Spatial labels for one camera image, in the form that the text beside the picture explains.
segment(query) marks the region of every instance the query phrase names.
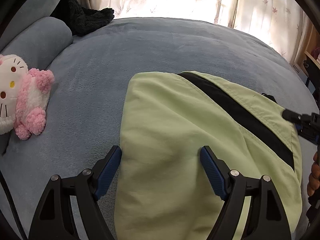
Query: stuffed animal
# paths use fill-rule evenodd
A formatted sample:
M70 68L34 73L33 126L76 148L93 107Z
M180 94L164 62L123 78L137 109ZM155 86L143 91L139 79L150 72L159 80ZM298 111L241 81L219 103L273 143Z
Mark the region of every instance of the stuffed animal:
M42 133L53 82L50 70L28 70L19 56L0 55L0 134L14 128L26 140Z

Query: plush toy body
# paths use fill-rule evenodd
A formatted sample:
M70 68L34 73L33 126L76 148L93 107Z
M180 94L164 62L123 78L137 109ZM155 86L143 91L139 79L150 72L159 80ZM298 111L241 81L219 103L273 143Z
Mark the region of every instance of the plush toy body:
M46 107L54 76L50 70L30 69L16 55L0 58L0 134L15 129L26 140L46 124Z

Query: green garment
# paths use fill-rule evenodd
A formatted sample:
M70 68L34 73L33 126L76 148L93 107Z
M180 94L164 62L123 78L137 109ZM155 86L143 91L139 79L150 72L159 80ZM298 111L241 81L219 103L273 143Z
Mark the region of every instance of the green garment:
M193 73L220 87L272 130L293 152L295 171L186 79L172 73L136 74L128 85L120 131L118 240L207 238L223 201L201 166L199 149L204 145L244 176L269 175L293 232L302 210L302 160L295 127L281 117L283 108L263 95ZM241 238L249 203L246 197L234 239Z

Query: blue blanket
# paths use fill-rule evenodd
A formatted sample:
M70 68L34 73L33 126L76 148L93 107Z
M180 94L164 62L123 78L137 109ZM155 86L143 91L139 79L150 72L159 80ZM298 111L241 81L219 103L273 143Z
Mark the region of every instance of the blue blanket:
M56 82L40 136L21 141L12 134L0 158L20 219L28 232L45 185L53 174L77 175L119 143L122 108L130 78L139 72L196 70L225 78L259 93L273 95L281 106L300 113L318 111L311 93L276 51L245 33L206 22L170 18L117 19L74 42L49 66ZM316 148L301 139L306 185ZM116 179L99 201L114 232ZM14 225L0 191L0 209ZM86 239L78 210L75 220ZM297 235L306 228L301 217Z

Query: finger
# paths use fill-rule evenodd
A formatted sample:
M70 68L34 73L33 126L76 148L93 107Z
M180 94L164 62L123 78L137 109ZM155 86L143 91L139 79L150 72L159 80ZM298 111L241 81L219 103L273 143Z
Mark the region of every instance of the finger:
M320 167L318 164L314 163L311 166L311 174L315 179L319 179L320 178Z
M318 158L318 153L316 152L315 155L313 156L313 160L316 162Z
M309 175L309 184L310 186L314 189L317 190L320 186L320 181L319 179L315 179L312 174Z
M307 185L307 193L309 197L311 197L315 193L314 189L310 186L309 183Z

